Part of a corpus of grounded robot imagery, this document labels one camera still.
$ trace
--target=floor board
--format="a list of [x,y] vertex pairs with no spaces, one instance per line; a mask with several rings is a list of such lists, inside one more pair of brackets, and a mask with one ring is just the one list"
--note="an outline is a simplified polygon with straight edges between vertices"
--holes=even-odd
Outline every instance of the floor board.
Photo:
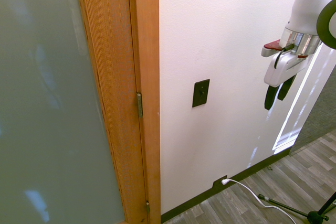
[[[336,190],[336,131],[328,133],[242,181],[256,194],[298,208],[318,210]],[[297,224],[309,224],[305,217],[289,213]],[[328,214],[336,223],[336,208]],[[276,209],[261,206],[241,185],[233,185],[165,224],[291,224]]]

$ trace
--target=metal cylinder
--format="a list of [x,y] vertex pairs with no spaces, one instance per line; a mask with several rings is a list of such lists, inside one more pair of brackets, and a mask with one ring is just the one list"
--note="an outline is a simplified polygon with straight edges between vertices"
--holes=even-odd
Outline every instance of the metal cylinder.
[[298,56],[312,55],[315,54],[321,40],[318,35],[301,34],[285,28],[279,45],[283,48],[290,44],[295,45],[291,50],[293,54]]

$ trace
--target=door hinge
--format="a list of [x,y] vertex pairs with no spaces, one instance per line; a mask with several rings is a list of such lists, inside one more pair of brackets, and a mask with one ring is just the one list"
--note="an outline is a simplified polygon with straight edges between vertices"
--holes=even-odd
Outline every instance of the door hinge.
[[150,208],[149,208],[149,202],[148,202],[148,200],[146,201],[146,207],[147,207],[147,213],[149,213]]
[[136,97],[138,99],[138,113],[139,113],[139,117],[143,118],[141,93],[136,93],[136,94],[137,94]]

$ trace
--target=black tripod stand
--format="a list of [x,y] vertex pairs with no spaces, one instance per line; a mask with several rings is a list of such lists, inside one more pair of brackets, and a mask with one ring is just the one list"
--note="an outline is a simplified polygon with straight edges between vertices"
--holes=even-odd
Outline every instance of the black tripod stand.
[[291,210],[293,212],[296,212],[297,214],[300,214],[302,216],[305,216],[308,219],[309,223],[311,223],[311,224],[321,224],[323,222],[323,220],[326,220],[326,221],[329,220],[329,217],[325,216],[325,214],[327,212],[329,212],[331,209],[333,209],[334,207],[336,207],[336,205],[334,203],[334,201],[336,200],[336,193],[334,193],[333,196],[331,196],[328,199],[328,201],[323,205],[323,207],[321,207],[321,209],[319,211],[311,211],[308,214],[306,214],[304,212],[301,212],[299,210],[296,210],[296,209],[294,209],[292,207],[289,207],[287,205],[284,205],[284,204],[282,204],[280,202],[277,202],[275,200],[272,200],[268,197],[265,197],[262,194],[259,194],[258,198],[262,199],[264,201],[270,202],[272,204],[278,205],[280,207],[286,208],[286,209]]

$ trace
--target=dark baseboard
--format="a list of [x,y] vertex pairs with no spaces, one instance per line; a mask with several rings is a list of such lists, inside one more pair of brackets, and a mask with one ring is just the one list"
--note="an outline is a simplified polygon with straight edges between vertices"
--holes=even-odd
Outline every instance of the dark baseboard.
[[[241,173],[238,173],[237,175],[233,176],[231,179],[236,180],[236,181],[241,181],[249,176],[251,176],[252,174],[258,172],[261,169],[264,169],[265,167],[273,164],[274,162],[282,159],[283,157],[287,156],[290,152],[291,148],[288,148],[276,155],[272,155],[269,158],[259,162],[258,164],[255,164],[254,166],[250,167],[249,169],[246,169],[244,171],[242,171]],[[187,211],[188,209],[198,205],[199,203],[209,199],[211,196],[214,196],[215,194],[220,193],[221,191],[223,191],[224,189],[230,187],[231,185],[233,185],[233,182],[229,182],[227,183],[225,186],[222,185],[222,179],[226,178],[226,176],[216,180],[213,185],[212,188],[201,193],[200,195],[197,195],[196,197],[188,200],[187,202],[173,208],[172,210],[164,213],[161,216],[161,223],[164,223],[172,218],[174,218],[175,216],[183,213],[184,211]]]

